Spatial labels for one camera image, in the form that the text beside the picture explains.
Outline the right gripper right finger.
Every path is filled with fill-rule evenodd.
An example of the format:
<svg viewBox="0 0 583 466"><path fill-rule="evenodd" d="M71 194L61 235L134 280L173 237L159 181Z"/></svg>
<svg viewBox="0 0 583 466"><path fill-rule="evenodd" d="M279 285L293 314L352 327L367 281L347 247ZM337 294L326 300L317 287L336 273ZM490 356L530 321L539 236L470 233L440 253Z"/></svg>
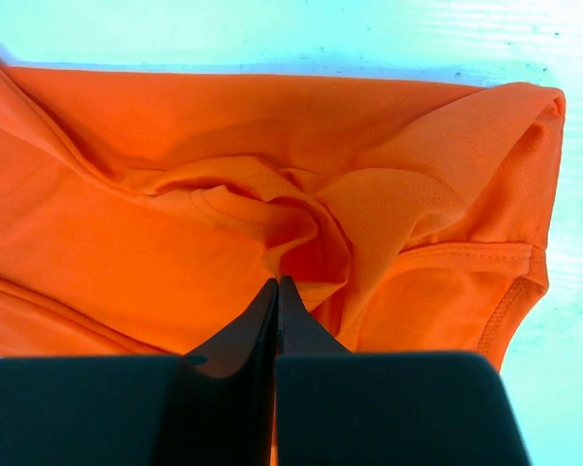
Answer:
<svg viewBox="0 0 583 466"><path fill-rule="evenodd" d="M353 353L278 295L276 430L282 465L526 465L501 379L467 351Z"/></svg>

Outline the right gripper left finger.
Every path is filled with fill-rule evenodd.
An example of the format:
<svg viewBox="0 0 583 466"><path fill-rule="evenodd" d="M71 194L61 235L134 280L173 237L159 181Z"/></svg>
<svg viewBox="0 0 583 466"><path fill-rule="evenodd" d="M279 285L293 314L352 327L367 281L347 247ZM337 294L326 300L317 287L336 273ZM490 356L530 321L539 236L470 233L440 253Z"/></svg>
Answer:
<svg viewBox="0 0 583 466"><path fill-rule="evenodd" d="M278 285L184 355L0 358L0 465L266 465Z"/></svg>

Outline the orange t shirt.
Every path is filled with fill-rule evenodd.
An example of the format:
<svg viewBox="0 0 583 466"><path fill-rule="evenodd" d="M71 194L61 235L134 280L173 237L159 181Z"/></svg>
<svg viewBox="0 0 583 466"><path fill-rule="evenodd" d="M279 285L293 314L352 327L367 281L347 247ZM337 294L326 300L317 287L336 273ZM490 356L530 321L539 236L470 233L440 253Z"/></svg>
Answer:
<svg viewBox="0 0 583 466"><path fill-rule="evenodd" d="M554 87L0 64L0 355L186 353L270 278L499 365L548 289Z"/></svg>

